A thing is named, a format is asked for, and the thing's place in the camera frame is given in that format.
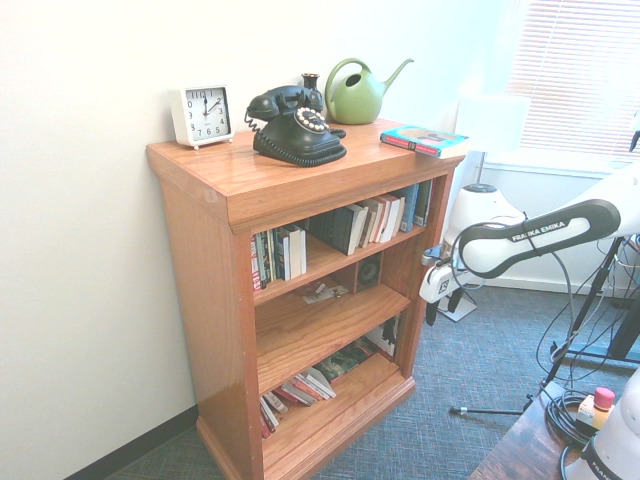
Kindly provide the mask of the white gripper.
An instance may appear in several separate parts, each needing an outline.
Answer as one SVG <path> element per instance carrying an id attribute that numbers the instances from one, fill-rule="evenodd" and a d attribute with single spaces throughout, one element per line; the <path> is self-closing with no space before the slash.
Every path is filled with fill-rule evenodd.
<path id="1" fill-rule="evenodd" d="M 437 302 L 449 296 L 448 311 L 454 313 L 461 300 L 461 292 L 455 291 L 459 288 L 458 282 L 454 279 L 453 268 L 450 264 L 433 264 L 427 268 L 423 278 L 419 294 L 426 305 L 426 323 L 433 326 L 437 316 Z"/>

